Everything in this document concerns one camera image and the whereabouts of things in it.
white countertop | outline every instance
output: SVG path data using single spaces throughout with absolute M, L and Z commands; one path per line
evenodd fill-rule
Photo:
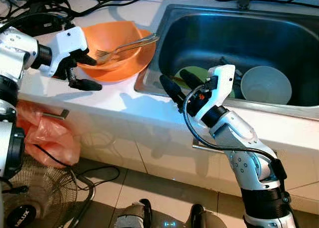
M 95 4 L 93 0 L 70 1 L 78 10 Z M 76 18 L 74 21 L 78 26 L 90 26 L 107 21 L 132 20 L 139 28 L 156 32 L 164 10 L 170 3 L 236 7 L 235 2 L 220 3 L 211 0 L 142 0 L 128 6 L 104 8 L 86 17 Z M 319 15 L 317 9 L 293 5 L 253 3 L 251 9 Z M 53 34 L 41 36 L 39 41 L 46 44 L 53 36 Z M 80 77 L 87 77 L 80 68 L 77 72 Z M 136 78 L 137 75 L 119 83 L 103 83 L 102 91 L 85 92 L 69 88 L 67 81 L 42 77 L 38 71 L 29 69 L 25 72 L 19 97 L 106 116 L 184 124 L 182 115 L 177 112 L 169 98 L 136 92 L 134 90 Z M 319 150 L 317 121 L 239 108 L 230 109 L 250 123 L 262 140 Z

sink basin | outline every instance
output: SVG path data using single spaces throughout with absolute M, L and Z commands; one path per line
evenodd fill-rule
M 166 96 L 161 74 L 175 76 L 187 66 L 209 69 L 224 57 L 243 74 L 274 67 L 292 86 L 287 105 L 237 98 L 224 105 L 319 120 L 319 17 L 171 4 L 157 33 L 155 56 L 138 76 L 137 91 Z

cabinet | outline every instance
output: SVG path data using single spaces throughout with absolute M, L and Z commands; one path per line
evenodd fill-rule
M 62 111 L 58 107 L 44 107 L 55 114 Z M 65 123 L 81 144 L 81 157 L 146 172 L 126 120 L 111 114 L 101 116 L 70 110 Z
M 62 111 L 46 108 L 55 114 Z M 65 122 L 81 144 L 82 157 L 241 196 L 227 157 L 193 148 L 186 125 L 121 115 L 70 111 Z M 319 152 L 263 142 L 282 160 L 293 208 L 319 214 Z
M 149 174 L 207 189 L 219 189 L 219 153 L 192 148 L 186 125 L 130 122 Z

red plastic bag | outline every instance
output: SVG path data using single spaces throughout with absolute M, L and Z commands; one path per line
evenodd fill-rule
M 34 103 L 19 101 L 17 110 L 17 126 L 26 134 L 26 153 L 46 166 L 64 167 L 33 145 L 37 144 L 65 164 L 74 165 L 79 161 L 80 144 L 61 121 L 43 116 L 44 110 Z

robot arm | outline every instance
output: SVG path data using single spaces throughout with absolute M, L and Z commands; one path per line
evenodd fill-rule
M 15 125 L 15 107 L 23 71 L 31 67 L 47 77 L 68 78 L 72 88 L 101 90 L 100 84 L 79 80 L 72 71 L 77 62 L 96 64 L 88 51 L 80 27 L 58 33 L 46 46 L 13 27 L 0 33 L 0 177 L 10 179 L 22 165 L 24 132 Z
M 185 96 L 177 84 L 162 75 L 160 81 L 167 94 L 184 113 L 192 134 L 204 145 L 222 150 L 241 188 L 245 205 L 244 221 L 249 228 L 297 228 L 285 191 L 287 177 L 276 154 L 257 137 L 254 129 L 235 112 L 222 106 L 232 89 L 235 66 L 209 69 L 206 83 L 186 70 L 180 72 L 193 90 Z M 217 146 L 202 139 L 189 122 L 188 114 L 210 128 Z

